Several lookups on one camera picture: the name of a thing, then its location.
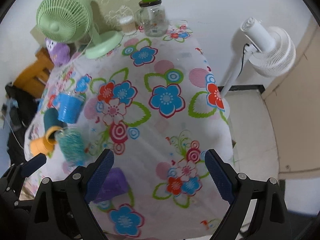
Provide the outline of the purple plastic cup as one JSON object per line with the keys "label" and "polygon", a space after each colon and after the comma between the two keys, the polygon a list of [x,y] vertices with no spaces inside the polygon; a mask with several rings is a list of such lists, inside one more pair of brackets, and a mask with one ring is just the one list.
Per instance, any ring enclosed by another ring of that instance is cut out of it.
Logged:
{"label": "purple plastic cup", "polygon": [[128,193],[129,184],[123,171],[118,168],[110,169],[98,195],[93,202],[100,203],[111,200],[116,196]]}

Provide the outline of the orange plastic cup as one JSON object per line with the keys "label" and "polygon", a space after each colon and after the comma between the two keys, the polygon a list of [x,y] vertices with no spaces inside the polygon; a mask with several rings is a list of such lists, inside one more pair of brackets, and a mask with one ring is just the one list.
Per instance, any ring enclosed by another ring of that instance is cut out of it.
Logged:
{"label": "orange plastic cup", "polygon": [[62,131],[62,127],[52,126],[45,132],[43,137],[32,140],[30,142],[30,151],[33,156],[40,153],[47,155],[49,152],[52,152],[57,144],[55,135],[60,131]]}

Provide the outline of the teal glitter cup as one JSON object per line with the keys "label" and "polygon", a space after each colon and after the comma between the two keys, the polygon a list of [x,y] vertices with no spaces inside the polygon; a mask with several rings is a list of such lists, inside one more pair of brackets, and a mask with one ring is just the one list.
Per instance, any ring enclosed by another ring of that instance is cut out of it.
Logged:
{"label": "teal glitter cup", "polygon": [[86,161],[84,141],[77,129],[65,127],[58,130],[55,133],[55,140],[68,163],[84,165]]}

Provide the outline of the dark teal orange-lined cup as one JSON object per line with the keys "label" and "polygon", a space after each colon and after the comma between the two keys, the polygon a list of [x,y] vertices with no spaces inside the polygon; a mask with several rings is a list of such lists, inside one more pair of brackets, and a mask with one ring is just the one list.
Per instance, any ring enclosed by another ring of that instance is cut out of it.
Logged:
{"label": "dark teal orange-lined cup", "polygon": [[44,129],[46,134],[51,134],[57,130],[65,128],[67,124],[58,119],[59,113],[57,109],[50,108],[44,114]]}

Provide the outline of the blue plastic cup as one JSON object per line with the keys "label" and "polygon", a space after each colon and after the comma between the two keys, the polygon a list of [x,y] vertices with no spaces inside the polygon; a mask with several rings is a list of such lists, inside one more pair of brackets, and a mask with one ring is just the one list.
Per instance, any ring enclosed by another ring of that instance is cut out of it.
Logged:
{"label": "blue plastic cup", "polygon": [[57,108],[58,120],[67,124],[75,124],[80,116],[85,98],[71,92],[60,93],[54,99],[54,106]]}

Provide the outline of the pile of dark clothes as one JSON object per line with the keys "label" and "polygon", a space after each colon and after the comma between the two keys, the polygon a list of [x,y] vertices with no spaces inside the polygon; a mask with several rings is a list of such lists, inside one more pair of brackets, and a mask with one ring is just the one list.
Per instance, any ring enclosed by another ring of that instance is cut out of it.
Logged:
{"label": "pile of dark clothes", "polygon": [[9,111],[7,117],[9,123],[7,153],[10,162],[18,165],[25,162],[24,136],[37,112],[39,99],[12,83],[5,86],[5,92],[8,99],[5,106]]}

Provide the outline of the wooden chair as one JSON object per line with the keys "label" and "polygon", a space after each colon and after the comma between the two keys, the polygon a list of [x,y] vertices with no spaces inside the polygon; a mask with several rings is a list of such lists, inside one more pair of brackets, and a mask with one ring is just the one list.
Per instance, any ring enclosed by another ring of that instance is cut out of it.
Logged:
{"label": "wooden chair", "polygon": [[35,98],[40,98],[54,68],[54,64],[46,48],[41,48],[35,56],[36,61],[20,73],[13,82],[13,85]]}

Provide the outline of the floral tablecloth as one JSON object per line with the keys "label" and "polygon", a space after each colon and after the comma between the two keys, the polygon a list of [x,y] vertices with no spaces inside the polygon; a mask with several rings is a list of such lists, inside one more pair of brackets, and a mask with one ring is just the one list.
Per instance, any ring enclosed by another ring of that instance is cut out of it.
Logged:
{"label": "floral tablecloth", "polygon": [[139,28],[105,56],[81,55],[55,67],[39,110],[25,134],[44,136],[44,113],[63,105],[63,93],[84,98],[74,129],[83,144],[68,160],[56,145],[47,162],[25,181],[35,194],[42,179],[65,179],[106,148],[129,185],[113,198],[100,195],[91,209],[109,237],[186,239],[211,235],[229,208],[204,163],[213,148],[228,163],[233,146],[226,103],[187,23],[169,25],[162,37]]}

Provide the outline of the purple plush toy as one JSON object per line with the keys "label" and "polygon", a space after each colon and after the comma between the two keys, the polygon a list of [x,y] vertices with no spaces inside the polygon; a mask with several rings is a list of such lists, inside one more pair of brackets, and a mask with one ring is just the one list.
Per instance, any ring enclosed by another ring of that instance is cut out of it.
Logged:
{"label": "purple plush toy", "polygon": [[70,61],[70,48],[67,44],[59,43],[49,38],[46,38],[45,42],[50,59],[54,66],[63,66]]}

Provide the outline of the white standing fan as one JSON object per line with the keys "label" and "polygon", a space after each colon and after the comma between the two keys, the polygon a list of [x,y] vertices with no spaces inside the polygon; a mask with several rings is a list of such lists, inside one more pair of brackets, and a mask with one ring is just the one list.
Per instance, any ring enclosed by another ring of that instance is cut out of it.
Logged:
{"label": "white standing fan", "polygon": [[241,24],[240,30],[249,42],[243,46],[240,60],[220,92],[222,97],[225,97],[248,61],[263,77],[282,76],[295,64],[295,45],[283,28],[265,28],[260,21],[249,17]]}

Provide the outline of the cotton swab container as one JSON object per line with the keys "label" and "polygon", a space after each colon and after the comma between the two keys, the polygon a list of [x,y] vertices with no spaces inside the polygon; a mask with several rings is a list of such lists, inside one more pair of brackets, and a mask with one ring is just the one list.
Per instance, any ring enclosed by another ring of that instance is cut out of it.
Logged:
{"label": "cotton swab container", "polygon": [[137,31],[135,19],[132,15],[120,18],[119,24],[122,28],[123,34],[126,36],[133,35]]}

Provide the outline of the green desk fan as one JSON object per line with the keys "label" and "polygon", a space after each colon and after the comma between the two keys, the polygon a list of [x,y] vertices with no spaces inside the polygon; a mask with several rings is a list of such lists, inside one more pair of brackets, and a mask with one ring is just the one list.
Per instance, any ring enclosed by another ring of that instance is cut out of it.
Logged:
{"label": "green desk fan", "polygon": [[119,31],[99,34],[93,21],[91,0],[43,0],[36,13],[43,35],[59,43],[74,43],[89,35],[85,50],[88,59],[97,59],[114,50],[123,39]]}

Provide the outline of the glass mason jar mug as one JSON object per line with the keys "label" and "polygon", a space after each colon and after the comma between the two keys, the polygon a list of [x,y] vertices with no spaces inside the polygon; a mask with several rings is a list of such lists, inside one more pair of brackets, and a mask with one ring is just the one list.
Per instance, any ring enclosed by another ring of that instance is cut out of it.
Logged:
{"label": "glass mason jar mug", "polygon": [[146,36],[161,37],[167,33],[169,21],[162,5],[162,0],[139,2],[136,20],[144,28]]}

